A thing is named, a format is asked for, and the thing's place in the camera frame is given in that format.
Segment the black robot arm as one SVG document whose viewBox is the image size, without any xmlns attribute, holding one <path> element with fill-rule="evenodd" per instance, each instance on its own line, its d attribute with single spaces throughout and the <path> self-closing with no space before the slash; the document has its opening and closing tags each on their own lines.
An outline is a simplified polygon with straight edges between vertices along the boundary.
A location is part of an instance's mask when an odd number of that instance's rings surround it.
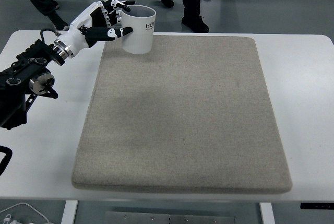
<svg viewBox="0 0 334 224">
<path fill-rule="evenodd" d="M 114 41 L 132 33 L 131 27 L 115 27 L 121 22 L 120 11 L 130 11 L 135 1 L 97 1 L 81 12 L 69 28 L 48 45 L 36 40 L 16 61 L 1 72 L 1 127 L 10 130 L 27 122 L 27 112 L 38 96 L 58 97 L 53 89 L 55 78 L 47 65 L 54 61 L 62 66 L 67 58 L 97 42 Z"/>
</svg>

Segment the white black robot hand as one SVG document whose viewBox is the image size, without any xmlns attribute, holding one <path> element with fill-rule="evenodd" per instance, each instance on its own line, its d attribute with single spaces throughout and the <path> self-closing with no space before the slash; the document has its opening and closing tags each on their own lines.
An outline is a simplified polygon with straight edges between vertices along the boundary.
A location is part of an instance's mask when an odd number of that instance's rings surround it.
<svg viewBox="0 0 334 224">
<path fill-rule="evenodd" d="M 54 41 L 54 50 L 62 59 L 76 56 L 82 49 L 97 42 L 115 41 L 133 32 L 132 27 L 121 27 L 121 11 L 129 12 L 135 1 L 97 1 L 82 11 L 69 25 L 69 29 Z"/>
</svg>

